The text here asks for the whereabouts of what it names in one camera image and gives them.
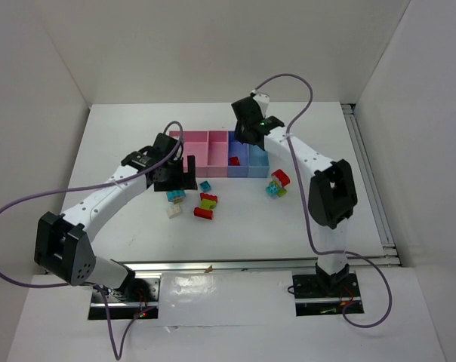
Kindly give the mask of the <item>teal rounded lego block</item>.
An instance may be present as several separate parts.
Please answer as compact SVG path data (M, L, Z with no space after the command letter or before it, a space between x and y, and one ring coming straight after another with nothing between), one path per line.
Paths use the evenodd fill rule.
M183 202L186 197L186 193L184 190L174 190L166 192L166 197L168 202L178 204L180 202Z

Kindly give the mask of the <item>small teal lego brick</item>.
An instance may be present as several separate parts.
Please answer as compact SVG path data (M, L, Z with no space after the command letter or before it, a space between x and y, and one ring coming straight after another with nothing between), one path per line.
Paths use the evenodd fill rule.
M211 191L211 185L208 181L203 181L199 184L200 189L202 192L209 192Z

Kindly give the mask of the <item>white lego brick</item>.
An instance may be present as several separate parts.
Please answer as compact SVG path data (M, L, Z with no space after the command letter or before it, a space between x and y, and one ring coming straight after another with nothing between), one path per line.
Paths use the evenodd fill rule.
M169 219L172 219L174 217L177 217L183 213L183 210L179 204L172 204L167 210L166 210L167 216Z

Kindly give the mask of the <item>small red lego brick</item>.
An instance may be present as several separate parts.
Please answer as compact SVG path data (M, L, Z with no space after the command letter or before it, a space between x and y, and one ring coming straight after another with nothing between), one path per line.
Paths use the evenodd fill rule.
M241 165L240 159L238 156L233 156L229 158L229 166L239 167Z

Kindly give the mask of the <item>red green lego assembly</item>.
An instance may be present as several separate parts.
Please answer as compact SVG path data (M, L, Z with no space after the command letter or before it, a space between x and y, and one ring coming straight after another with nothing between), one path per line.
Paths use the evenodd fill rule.
M202 192L200 194L200 205L194 208L193 215L198 218L212 220L214 217L213 209L217 206L217 202L218 197L216 195Z

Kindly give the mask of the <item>multicolour lego assembly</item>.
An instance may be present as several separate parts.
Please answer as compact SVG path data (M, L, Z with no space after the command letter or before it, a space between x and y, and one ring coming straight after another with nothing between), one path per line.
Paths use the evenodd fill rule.
M271 173L271 179L266 187L267 194L272 198L283 197L287 193L286 186L291 183L290 177L285 171L278 169Z

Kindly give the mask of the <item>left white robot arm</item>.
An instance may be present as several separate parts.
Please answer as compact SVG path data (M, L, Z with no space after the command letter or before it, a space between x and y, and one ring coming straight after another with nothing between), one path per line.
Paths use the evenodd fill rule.
M151 146L127 155L109 180L75 206L38 223L34 261L71 286L99 284L114 290L130 286L135 273L126 265L95 256L99 231L148 188L156 192L195 190L196 158L183 155L183 142L159 133Z

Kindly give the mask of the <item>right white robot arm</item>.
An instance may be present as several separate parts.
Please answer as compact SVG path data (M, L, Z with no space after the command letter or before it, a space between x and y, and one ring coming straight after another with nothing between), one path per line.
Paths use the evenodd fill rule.
M268 116L269 103L268 95L252 93L231 104L235 139L293 162L309 246L317 255L316 280L322 290L335 290L350 270L345 232L358 203L352 168L344 159L320 154L293 135L290 124Z

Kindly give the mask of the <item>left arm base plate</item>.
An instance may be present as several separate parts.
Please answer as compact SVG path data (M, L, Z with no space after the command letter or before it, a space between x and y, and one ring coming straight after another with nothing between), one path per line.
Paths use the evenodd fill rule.
M155 320L158 318L161 276L148 273L142 277L142 280L143 283L139 282L132 294L127 298L120 297L114 291L103 287L110 317L113 321L128 321L136 314L140 315L138 317L140 320ZM106 320L103 297L95 289L91 293L88 320Z

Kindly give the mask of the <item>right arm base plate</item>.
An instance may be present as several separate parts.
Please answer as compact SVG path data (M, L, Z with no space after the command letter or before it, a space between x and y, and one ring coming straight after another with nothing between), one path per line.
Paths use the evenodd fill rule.
M294 297L297 317L363 314L364 306L356 273L349 274L336 286L325 288L314 269L293 271L287 292Z

